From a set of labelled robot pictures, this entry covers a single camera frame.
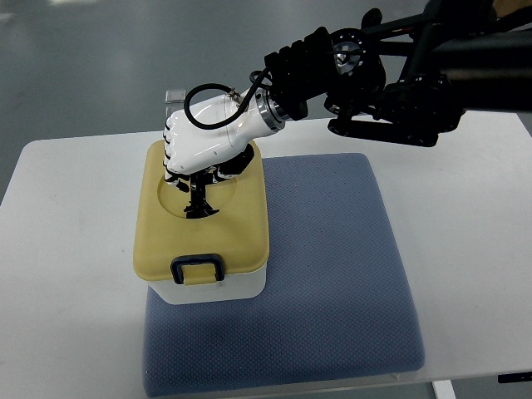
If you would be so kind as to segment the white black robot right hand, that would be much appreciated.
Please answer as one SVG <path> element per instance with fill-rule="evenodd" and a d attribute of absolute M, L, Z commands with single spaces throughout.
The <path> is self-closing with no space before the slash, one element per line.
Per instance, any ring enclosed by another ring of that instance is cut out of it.
<path fill-rule="evenodd" d="M 272 135 L 284 128 L 288 114 L 259 89 L 244 112 L 213 130 L 194 126 L 183 110 L 174 112 L 165 123 L 165 182 L 187 192 L 190 176 L 205 172 L 205 183 L 216 184 L 240 175 L 254 158 L 250 141 Z"/>

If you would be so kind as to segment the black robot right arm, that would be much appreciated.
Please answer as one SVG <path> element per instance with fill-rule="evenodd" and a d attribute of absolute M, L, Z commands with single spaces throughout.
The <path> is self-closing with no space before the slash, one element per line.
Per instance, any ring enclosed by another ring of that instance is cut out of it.
<path fill-rule="evenodd" d="M 264 58 L 269 94 L 295 121 L 324 96 L 340 136 L 432 147 L 467 111 L 531 108 L 531 4 L 430 1 L 420 14 L 320 27 Z"/>

